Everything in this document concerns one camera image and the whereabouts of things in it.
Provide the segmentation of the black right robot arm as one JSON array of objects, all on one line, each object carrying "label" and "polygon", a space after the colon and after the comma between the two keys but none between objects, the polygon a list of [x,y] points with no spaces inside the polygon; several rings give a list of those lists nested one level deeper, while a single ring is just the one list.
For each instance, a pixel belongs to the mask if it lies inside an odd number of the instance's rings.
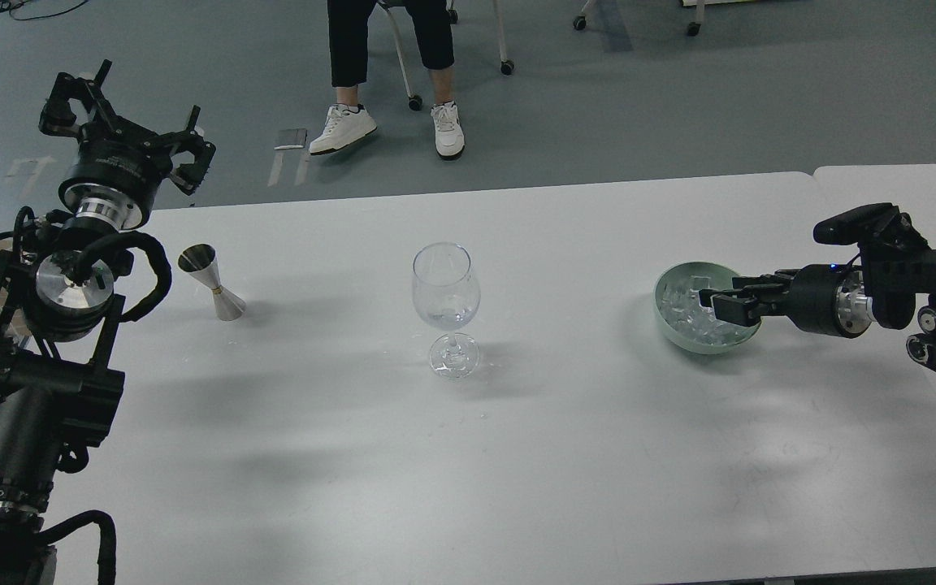
[{"label": "black right robot arm", "polygon": [[785,316],[819,336],[856,338],[872,325],[903,330],[907,355],[936,373],[936,249],[913,227],[909,214],[889,202],[862,205],[814,226],[823,245],[854,245],[844,264],[809,264],[772,274],[735,276],[730,288],[703,289],[699,303],[714,318],[756,326]]}]

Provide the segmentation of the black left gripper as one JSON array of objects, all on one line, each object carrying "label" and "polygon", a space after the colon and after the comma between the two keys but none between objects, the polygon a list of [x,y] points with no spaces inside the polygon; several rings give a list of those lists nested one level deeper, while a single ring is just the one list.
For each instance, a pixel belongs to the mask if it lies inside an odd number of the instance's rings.
[{"label": "black left gripper", "polygon": [[198,133],[197,105],[179,131],[134,144],[120,141],[122,123],[102,93],[111,66],[111,60],[103,60],[93,79],[57,74],[38,115],[38,130],[78,141],[74,163],[57,189],[63,206],[78,216],[104,216],[116,230],[126,231],[149,221],[164,179],[192,196],[206,178],[216,147]]}]

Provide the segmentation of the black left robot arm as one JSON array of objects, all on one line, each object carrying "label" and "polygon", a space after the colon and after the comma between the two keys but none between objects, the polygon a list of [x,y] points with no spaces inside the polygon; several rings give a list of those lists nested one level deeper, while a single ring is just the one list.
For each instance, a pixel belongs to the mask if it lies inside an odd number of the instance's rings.
[{"label": "black left robot arm", "polygon": [[118,534],[89,510],[48,528],[57,473],[89,464],[108,436],[125,374],[111,369],[122,323],[166,299],[166,249],[142,232],[163,181],[192,195],[215,145],[185,127],[159,134],[115,113],[92,79],[58,74],[40,121],[45,136],[74,138],[76,160],[58,189],[60,210],[25,206],[0,232],[0,584],[50,584],[57,544],[81,528],[99,531],[97,577],[112,584]]}]

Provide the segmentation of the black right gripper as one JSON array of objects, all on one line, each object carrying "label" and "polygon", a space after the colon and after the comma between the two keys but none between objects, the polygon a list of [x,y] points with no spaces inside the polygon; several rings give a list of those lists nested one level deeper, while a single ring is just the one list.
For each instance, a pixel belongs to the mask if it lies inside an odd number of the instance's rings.
[{"label": "black right gripper", "polygon": [[729,286],[705,288],[700,305],[712,305],[718,321],[756,327],[765,316],[786,315],[802,331],[856,338],[874,323],[861,270],[843,264],[810,264],[792,274],[735,276]]}]

